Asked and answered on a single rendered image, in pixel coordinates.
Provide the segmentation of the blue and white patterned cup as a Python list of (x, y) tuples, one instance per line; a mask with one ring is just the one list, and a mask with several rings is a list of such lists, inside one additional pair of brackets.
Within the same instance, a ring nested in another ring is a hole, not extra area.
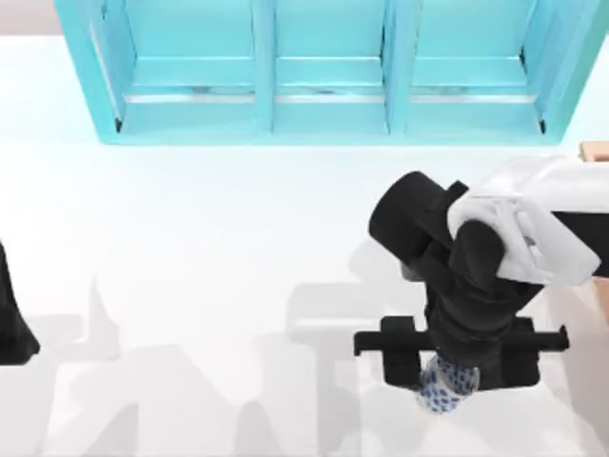
[(455, 410), (480, 388), (481, 371), (451, 364), (435, 354), (422, 371), (419, 405), (433, 414)]

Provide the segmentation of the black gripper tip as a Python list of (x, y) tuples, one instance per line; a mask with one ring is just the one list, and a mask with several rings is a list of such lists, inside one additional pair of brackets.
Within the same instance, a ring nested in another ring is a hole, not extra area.
[(0, 367), (23, 366), (40, 348), (17, 305), (6, 251), (0, 242)]

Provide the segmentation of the light blue rack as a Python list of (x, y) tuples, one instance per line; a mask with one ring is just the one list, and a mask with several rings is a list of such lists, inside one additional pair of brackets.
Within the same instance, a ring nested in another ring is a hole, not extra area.
[(553, 145), (609, 0), (53, 0), (114, 145)]

